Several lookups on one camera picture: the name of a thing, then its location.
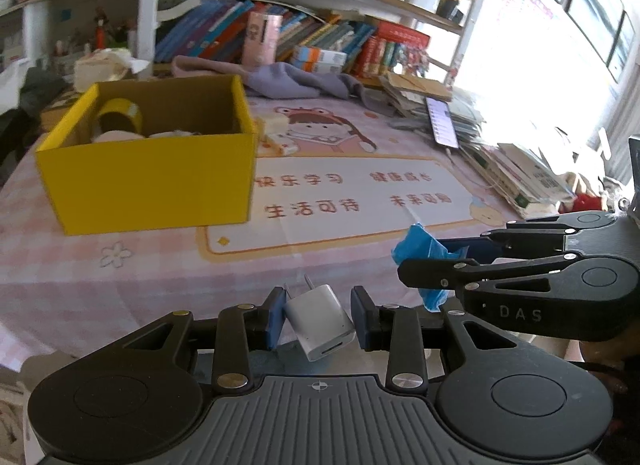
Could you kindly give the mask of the blue plastic bag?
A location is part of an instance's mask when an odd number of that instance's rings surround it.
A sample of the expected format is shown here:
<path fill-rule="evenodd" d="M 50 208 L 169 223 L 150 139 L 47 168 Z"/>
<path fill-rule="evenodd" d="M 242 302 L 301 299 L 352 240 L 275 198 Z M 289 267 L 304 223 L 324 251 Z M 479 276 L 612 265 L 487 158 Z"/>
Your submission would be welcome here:
<path fill-rule="evenodd" d="M 405 237 L 392 249 L 392 259 L 397 266 L 409 259 L 460 259 L 468 255 L 469 246 L 446 248 L 417 222 L 409 227 Z M 427 311 L 438 312 L 447 300 L 446 289 L 419 289 L 423 306 Z"/>

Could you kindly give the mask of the white charger plug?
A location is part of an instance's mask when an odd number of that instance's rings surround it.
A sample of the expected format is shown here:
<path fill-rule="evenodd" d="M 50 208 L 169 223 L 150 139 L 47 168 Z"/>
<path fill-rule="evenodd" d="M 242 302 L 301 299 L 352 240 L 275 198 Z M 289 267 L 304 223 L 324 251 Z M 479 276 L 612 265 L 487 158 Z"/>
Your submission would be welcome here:
<path fill-rule="evenodd" d="M 307 360 L 316 362 L 349 345 L 356 331 L 332 287 L 304 278 L 308 291 L 288 299 L 284 313 Z"/>

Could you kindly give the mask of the small white staple box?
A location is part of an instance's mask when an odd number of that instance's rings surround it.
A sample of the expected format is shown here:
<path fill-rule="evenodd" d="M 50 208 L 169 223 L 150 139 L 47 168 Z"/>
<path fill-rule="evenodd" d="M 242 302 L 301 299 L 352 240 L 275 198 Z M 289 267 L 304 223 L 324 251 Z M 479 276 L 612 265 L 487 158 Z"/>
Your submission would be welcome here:
<path fill-rule="evenodd" d="M 283 134 L 266 135 L 264 144 L 279 156 L 290 156 L 299 151 L 296 142 Z"/>

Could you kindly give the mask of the beige eraser block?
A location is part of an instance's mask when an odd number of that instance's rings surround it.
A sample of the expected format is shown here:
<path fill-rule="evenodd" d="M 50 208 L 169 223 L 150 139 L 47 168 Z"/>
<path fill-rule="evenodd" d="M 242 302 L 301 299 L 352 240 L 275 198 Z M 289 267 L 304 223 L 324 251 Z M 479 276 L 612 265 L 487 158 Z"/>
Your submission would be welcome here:
<path fill-rule="evenodd" d="M 288 115 L 281 113 L 267 113 L 255 118 L 256 127 L 260 138 L 268 135 L 285 134 L 288 131 Z"/>

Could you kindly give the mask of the pink cartoon desk mat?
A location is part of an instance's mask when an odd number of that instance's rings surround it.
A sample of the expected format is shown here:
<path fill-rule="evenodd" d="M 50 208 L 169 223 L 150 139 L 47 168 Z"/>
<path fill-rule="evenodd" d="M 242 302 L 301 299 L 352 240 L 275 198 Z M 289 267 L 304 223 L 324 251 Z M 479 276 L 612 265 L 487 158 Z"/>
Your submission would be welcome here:
<path fill-rule="evenodd" d="M 27 154 L 1 191 L 1 362 L 87 355 L 166 313 L 212 318 L 258 303 L 273 286 L 305 278 L 346 299 L 363 285 L 381 301 L 413 306 L 390 252 L 419 222 L 436 237 L 474 237 L 514 213 L 473 172 L 380 115 L 333 99 L 282 102 L 279 110 L 326 114 L 371 141 L 336 153 L 262 150 L 253 211 L 243 225 L 71 237 Z"/>

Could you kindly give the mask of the smartphone with lit screen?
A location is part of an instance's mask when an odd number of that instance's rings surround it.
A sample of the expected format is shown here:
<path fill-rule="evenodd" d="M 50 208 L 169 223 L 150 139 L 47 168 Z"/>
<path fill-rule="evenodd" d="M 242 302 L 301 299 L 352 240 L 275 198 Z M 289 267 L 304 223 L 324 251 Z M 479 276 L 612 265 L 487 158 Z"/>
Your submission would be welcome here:
<path fill-rule="evenodd" d="M 443 148 L 457 150 L 459 142 L 448 104 L 432 97 L 425 98 L 425 107 L 431 122 L 432 134 L 436 144 Z"/>

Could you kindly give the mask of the brown paper envelope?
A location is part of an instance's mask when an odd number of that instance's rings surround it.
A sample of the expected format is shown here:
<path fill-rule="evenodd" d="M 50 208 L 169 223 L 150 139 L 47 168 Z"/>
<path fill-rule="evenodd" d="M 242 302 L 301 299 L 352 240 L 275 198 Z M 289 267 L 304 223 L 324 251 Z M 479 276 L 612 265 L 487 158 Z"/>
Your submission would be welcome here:
<path fill-rule="evenodd" d="M 432 97 L 442 101 L 452 99 L 452 91 L 439 81 L 413 75 L 388 72 L 384 80 L 400 92 L 413 92 L 424 97 Z"/>

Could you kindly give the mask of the yellow cardboard box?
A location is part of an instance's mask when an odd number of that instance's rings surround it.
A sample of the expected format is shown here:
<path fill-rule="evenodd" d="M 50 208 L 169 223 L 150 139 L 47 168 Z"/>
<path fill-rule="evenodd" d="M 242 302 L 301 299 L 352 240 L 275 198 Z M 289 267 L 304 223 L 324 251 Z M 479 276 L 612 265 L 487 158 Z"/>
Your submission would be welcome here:
<path fill-rule="evenodd" d="M 98 142 L 99 113 L 120 99 L 136 138 Z M 241 78 L 205 75 L 92 85 L 36 149 L 68 235 L 244 224 L 257 129 Z"/>

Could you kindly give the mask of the red dictionary book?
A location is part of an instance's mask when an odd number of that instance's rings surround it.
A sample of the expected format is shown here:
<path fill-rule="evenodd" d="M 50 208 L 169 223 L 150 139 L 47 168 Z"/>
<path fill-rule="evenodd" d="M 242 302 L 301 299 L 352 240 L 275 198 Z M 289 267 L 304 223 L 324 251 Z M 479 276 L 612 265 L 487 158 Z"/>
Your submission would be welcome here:
<path fill-rule="evenodd" d="M 362 46 L 360 54 L 357 58 L 354 73 L 358 77 L 366 77 L 370 70 L 371 61 L 378 51 L 378 38 L 373 35 Z"/>

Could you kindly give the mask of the pink plush toy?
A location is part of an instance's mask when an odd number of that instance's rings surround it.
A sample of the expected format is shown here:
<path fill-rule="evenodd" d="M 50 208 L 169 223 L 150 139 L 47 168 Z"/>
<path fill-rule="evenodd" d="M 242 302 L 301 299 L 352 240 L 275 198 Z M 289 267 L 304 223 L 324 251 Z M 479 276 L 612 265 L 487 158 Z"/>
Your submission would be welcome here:
<path fill-rule="evenodd" d="M 103 142 L 120 142 L 131 140 L 143 140 L 144 136 L 133 132 L 126 132 L 126 130 L 110 130 L 95 136 L 92 139 L 94 144 L 103 144 Z"/>

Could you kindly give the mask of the orange white box lower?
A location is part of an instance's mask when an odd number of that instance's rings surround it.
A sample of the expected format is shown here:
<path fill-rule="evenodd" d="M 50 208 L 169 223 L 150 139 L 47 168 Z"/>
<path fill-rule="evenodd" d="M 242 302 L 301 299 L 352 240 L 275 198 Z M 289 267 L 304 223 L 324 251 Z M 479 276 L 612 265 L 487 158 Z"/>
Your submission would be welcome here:
<path fill-rule="evenodd" d="M 316 74 L 338 74 L 338 73 L 342 73 L 344 69 L 343 64 L 336 64 L 336 63 L 322 63 L 322 62 L 292 60 L 291 64 L 292 66 L 295 66 L 297 69 L 303 70 L 308 73 L 316 73 Z"/>

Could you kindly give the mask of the orange white box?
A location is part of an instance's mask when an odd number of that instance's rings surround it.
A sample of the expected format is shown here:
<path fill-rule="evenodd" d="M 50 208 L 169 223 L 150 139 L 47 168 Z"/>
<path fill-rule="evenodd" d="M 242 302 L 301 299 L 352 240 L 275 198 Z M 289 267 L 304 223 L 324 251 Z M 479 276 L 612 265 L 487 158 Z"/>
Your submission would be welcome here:
<path fill-rule="evenodd" d="M 344 69 L 343 64 L 336 64 L 336 63 L 322 63 L 322 62 L 292 60 L 291 64 L 292 66 L 295 66 L 297 69 L 303 70 L 308 73 L 316 73 L 316 74 L 338 74 L 338 73 L 342 73 Z"/>
<path fill-rule="evenodd" d="M 293 58 L 302 62 L 320 62 L 344 66 L 347 55 L 341 51 L 326 50 L 317 47 L 296 46 Z"/>

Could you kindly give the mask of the purple grey cloth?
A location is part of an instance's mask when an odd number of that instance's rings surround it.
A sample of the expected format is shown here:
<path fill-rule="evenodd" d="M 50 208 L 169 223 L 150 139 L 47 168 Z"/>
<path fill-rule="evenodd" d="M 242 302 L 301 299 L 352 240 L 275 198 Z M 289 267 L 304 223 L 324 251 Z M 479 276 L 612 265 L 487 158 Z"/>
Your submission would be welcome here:
<path fill-rule="evenodd" d="M 358 99 L 367 110 L 383 116 L 393 116 L 396 112 L 383 92 L 368 89 L 349 74 L 311 73 L 286 62 L 247 69 L 229 62 L 177 56 L 171 61 L 171 74 L 175 77 L 237 75 L 250 92 L 262 98 L 296 100 L 330 96 Z"/>

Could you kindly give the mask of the orange white box upper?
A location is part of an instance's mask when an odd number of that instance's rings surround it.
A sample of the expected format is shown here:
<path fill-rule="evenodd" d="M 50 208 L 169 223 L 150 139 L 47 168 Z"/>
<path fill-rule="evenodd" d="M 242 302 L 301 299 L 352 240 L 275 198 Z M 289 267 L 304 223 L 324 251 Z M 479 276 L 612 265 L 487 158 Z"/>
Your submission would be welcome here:
<path fill-rule="evenodd" d="M 347 55 L 341 51 L 326 50 L 317 47 L 296 46 L 293 58 L 302 62 L 320 62 L 344 66 Z"/>

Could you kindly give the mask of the yellow tape roll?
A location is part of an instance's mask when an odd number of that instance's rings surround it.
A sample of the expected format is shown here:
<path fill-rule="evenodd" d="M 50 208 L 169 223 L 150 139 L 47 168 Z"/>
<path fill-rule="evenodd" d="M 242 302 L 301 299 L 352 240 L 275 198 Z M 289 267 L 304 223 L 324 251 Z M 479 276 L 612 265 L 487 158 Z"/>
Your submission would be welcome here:
<path fill-rule="evenodd" d="M 137 104 L 124 98 L 106 101 L 96 114 L 93 138 L 110 130 L 126 130 L 142 135 L 142 114 Z"/>

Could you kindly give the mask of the pink cylindrical holder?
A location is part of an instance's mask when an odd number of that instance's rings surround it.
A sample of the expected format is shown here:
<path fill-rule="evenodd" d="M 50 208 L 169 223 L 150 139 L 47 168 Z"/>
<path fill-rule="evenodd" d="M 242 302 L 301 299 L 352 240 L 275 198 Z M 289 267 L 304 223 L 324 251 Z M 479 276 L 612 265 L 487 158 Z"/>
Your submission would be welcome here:
<path fill-rule="evenodd" d="M 282 17 L 253 11 L 248 17 L 241 64 L 246 68 L 269 66 L 276 62 Z"/>

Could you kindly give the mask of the white crumpled bag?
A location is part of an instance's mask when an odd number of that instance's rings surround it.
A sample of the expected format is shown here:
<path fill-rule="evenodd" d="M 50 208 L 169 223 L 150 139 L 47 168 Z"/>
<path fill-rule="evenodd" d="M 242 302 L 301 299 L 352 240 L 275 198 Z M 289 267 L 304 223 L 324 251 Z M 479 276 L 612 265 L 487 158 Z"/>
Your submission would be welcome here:
<path fill-rule="evenodd" d="M 149 65 L 149 61 L 136 58 L 127 48 L 96 50 L 75 62 L 73 86 L 76 92 L 85 92 L 93 84 L 120 81 Z"/>

